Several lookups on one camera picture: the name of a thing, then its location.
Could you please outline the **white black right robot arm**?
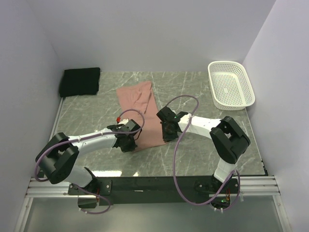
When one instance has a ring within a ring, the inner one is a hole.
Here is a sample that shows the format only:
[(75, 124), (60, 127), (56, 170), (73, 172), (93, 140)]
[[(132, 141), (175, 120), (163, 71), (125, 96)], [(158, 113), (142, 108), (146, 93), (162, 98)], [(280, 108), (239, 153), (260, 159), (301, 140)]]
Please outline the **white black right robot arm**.
[(236, 168), (238, 159), (245, 153), (251, 141), (238, 123), (230, 116), (210, 119), (193, 116), (188, 112), (176, 114), (165, 106), (157, 114), (160, 119), (164, 142), (179, 138), (179, 133), (189, 132), (212, 140), (220, 157), (212, 180), (212, 188), (218, 193), (229, 187), (228, 175)]

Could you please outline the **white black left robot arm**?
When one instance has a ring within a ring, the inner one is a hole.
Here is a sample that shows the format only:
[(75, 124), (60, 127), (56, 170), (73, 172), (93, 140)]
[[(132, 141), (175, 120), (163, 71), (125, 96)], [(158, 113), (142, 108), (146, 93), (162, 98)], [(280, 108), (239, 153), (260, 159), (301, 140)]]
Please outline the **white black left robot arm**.
[(91, 194), (96, 190), (97, 179), (88, 168), (76, 165), (76, 160), (104, 148), (134, 151), (137, 148), (134, 136), (140, 130), (137, 122), (126, 119), (122, 124), (81, 136), (57, 133), (35, 158), (35, 170), (40, 168), (51, 184), (67, 181), (79, 186), (85, 194)]

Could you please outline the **pink graphic t-shirt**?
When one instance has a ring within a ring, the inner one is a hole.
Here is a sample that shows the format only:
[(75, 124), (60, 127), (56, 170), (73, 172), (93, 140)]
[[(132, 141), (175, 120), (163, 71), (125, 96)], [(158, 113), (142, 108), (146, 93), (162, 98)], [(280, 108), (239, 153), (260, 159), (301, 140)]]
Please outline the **pink graphic t-shirt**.
[(122, 111), (127, 109), (138, 110), (143, 117), (135, 111), (128, 111), (121, 118), (133, 119), (139, 125), (145, 120), (142, 132), (136, 135), (136, 152), (164, 145), (160, 119), (157, 117), (158, 108), (155, 102), (152, 82), (145, 81), (134, 86), (120, 87), (116, 90)]

